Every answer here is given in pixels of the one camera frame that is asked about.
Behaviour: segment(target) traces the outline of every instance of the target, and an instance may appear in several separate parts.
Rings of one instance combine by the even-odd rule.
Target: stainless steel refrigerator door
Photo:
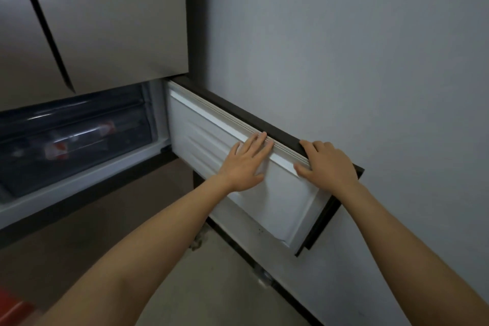
[[[185,0],[39,0],[77,94],[188,71]]]
[[[30,0],[0,0],[0,111],[72,96]]]

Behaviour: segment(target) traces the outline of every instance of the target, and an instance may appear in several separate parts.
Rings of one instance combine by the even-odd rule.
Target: left hand
[[[263,173],[255,175],[256,169],[266,159],[273,147],[273,142],[270,141],[260,150],[265,138],[265,132],[255,133],[239,150],[240,142],[229,151],[217,175],[225,178],[231,192],[244,191],[263,181],[265,176]]]

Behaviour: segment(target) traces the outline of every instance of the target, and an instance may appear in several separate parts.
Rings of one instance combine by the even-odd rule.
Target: finger
[[[236,143],[234,146],[231,147],[231,150],[229,151],[228,155],[236,155],[236,151],[240,147],[241,142]]]
[[[311,158],[315,153],[317,153],[316,149],[314,148],[314,146],[311,142],[308,142],[308,141],[305,141],[302,139],[299,143],[301,144],[301,146],[306,151],[308,158]]]
[[[301,164],[294,164],[294,169],[297,172],[297,175],[306,179],[309,179],[309,177],[313,174],[313,172]]]
[[[322,143],[321,141],[314,141],[313,146],[317,150],[317,152],[321,152],[322,150],[324,150],[324,143]]]
[[[251,144],[251,146],[248,150],[248,153],[251,155],[251,157],[255,156],[255,153],[258,152],[258,150],[262,146],[263,142],[265,142],[265,139],[266,139],[266,132],[262,132],[260,134],[260,136],[256,139],[256,141],[254,141]]]
[[[256,184],[260,184],[261,182],[263,182],[264,179],[265,179],[265,175],[263,173],[255,175]]]
[[[273,145],[274,145],[273,141],[267,142],[265,144],[265,147],[263,147],[260,150],[260,152],[258,152],[255,155],[255,157],[253,157],[258,162],[258,165],[260,165],[263,162],[263,160],[265,160],[266,157],[270,154],[270,152],[272,151]]]
[[[238,152],[238,155],[244,155],[245,153],[247,153],[256,137],[258,137],[258,133],[253,133],[242,145],[241,149]]]

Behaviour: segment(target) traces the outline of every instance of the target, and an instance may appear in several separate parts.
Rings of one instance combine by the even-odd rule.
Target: refrigerator door
[[[30,0],[0,0],[0,111],[73,95]]]
[[[39,0],[77,94],[188,72],[185,0]]]
[[[267,131],[275,146],[260,166],[265,181],[229,198],[294,253],[299,252],[331,195],[297,176],[294,162],[309,167],[308,159],[299,153],[303,150],[298,139],[212,93],[195,90],[186,78],[168,82],[167,105],[172,149],[203,178],[217,173],[236,142],[244,142],[258,130]]]

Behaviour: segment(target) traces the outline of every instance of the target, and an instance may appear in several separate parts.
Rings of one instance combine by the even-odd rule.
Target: left arm
[[[263,181],[255,175],[273,143],[266,133],[229,152],[221,169],[110,249],[44,315],[41,325],[134,325],[161,282],[194,240],[214,206]]]

